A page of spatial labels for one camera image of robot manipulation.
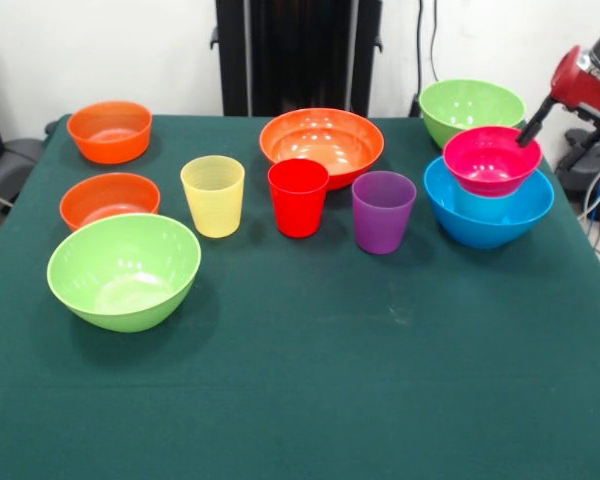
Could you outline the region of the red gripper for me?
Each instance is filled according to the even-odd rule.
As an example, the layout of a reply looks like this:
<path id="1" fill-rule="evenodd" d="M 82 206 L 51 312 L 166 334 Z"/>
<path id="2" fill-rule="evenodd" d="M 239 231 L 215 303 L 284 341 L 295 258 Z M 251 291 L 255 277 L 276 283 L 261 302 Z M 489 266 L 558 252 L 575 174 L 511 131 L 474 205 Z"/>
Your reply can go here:
<path id="1" fill-rule="evenodd" d="M 574 46 L 560 61 L 551 79 L 551 97 L 546 97 L 536 113 L 520 130 L 516 139 L 526 147 L 536 138 L 556 103 L 600 126 L 600 68 L 588 50 Z M 562 159 L 562 169 L 570 170 L 600 142 L 600 127 L 591 132 L 580 130 L 571 150 Z"/>

